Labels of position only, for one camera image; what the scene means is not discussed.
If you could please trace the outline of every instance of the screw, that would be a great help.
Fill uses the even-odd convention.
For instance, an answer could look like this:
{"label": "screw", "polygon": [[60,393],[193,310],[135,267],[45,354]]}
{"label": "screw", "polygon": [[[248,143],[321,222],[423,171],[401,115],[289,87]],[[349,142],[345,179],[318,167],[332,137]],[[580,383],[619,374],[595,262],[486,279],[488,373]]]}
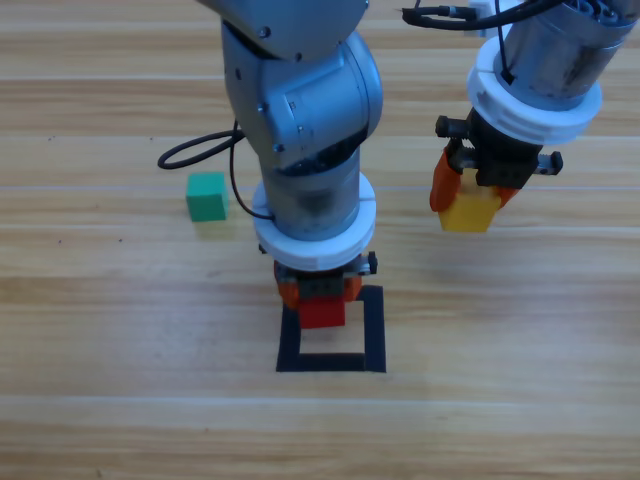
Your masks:
{"label": "screw", "polygon": [[271,29],[269,27],[262,27],[258,30],[258,36],[260,38],[269,38],[271,36]]}
{"label": "screw", "polygon": [[376,257],[376,252],[369,252],[367,257],[369,261],[369,272],[371,275],[375,275],[378,273],[378,258]]}

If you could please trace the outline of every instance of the block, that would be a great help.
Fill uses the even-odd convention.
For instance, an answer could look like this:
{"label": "block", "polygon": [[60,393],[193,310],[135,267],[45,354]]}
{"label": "block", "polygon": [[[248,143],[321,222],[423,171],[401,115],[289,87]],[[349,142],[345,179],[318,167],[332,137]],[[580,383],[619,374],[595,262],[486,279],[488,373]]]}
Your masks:
{"label": "block", "polygon": [[300,328],[344,327],[346,312],[342,296],[300,300]]}
{"label": "block", "polygon": [[479,187],[475,175],[464,171],[462,187],[451,206],[438,213],[440,225],[447,232],[485,233],[502,199],[493,187]]}
{"label": "block", "polygon": [[226,220],[229,195],[224,173],[192,173],[187,181],[187,206],[192,222]]}

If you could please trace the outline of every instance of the white ring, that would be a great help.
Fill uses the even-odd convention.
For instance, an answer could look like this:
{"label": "white ring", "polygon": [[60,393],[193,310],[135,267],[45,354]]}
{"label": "white ring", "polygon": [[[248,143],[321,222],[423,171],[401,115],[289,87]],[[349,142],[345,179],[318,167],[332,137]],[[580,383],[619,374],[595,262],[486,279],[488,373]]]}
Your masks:
{"label": "white ring", "polygon": [[[253,196],[253,209],[256,213],[270,214],[262,183]],[[360,173],[358,216],[346,231],[327,240],[296,240],[278,230],[271,220],[254,218],[253,225],[260,245],[277,262],[306,272],[332,270],[356,258],[371,241],[376,226],[376,195],[367,177]]]}
{"label": "white ring", "polygon": [[584,132],[602,106],[602,91],[596,82],[575,108],[556,112],[522,103],[500,84],[493,61],[500,51],[498,38],[487,41],[467,79],[473,108],[505,135],[536,145],[569,143]]}

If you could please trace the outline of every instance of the yellow cube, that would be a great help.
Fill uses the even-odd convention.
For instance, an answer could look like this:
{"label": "yellow cube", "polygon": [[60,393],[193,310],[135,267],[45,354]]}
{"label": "yellow cube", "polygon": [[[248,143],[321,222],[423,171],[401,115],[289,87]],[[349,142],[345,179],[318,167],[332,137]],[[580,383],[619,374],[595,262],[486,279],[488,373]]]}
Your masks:
{"label": "yellow cube", "polygon": [[465,170],[460,191],[451,206],[440,212],[440,225],[447,232],[485,233],[496,212],[500,197],[493,187],[479,187],[475,170]]}

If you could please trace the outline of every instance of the green cube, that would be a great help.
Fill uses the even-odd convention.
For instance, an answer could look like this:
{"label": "green cube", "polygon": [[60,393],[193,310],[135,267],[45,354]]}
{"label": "green cube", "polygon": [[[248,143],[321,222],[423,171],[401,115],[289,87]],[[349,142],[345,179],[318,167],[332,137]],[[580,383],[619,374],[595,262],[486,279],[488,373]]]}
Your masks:
{"label": "green cube", "polygon": [[192,173],[187,182],[187,205],[192,222],[226,220],[229,195],[224,173]]}

